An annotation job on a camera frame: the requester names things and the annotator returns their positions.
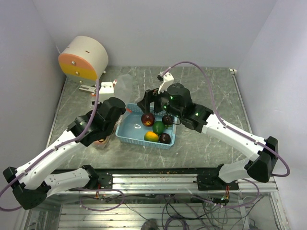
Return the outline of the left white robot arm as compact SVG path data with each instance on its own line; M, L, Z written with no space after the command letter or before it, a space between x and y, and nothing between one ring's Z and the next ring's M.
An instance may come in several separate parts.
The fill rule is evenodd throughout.
M125 103L111 97L75 118L60 137L34 159L18 168L5 169L3 175L20 207L35 208L49 196L65 190L95 189L101 179L91 165L66 173L53 172L77 150L110 136L125 112Z

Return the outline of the clear orange zip bag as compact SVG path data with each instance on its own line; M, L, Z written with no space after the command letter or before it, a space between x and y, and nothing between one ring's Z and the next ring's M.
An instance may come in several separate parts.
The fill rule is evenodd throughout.
M114 84L114 97L121 99L127 106L132 94L132 76L130 74L120 75L112 82ZM116 131L117 126L127 115L128 112L125 112L124 115L122 115L115 123L112 134ZM108 144L110 138L111 136L108 136L105 139L95 141L93 146L98 150L102 150Z

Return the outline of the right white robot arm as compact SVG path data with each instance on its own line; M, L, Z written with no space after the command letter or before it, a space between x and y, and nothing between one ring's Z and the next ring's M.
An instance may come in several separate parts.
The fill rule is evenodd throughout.
M177 117L186 128L215 137L246 156L244 160L219 165L217 175L211 178L214 188L220 190L230 182L245 178L262 183L269 181L277 163L277 157L272 153L278 151L276 138L269 136L264 139L226 121L219 121L213 110L194 103L190 91L180 83L170 85L165 92L146 90L137 106L148 113L151 103L155 113L165 111Z

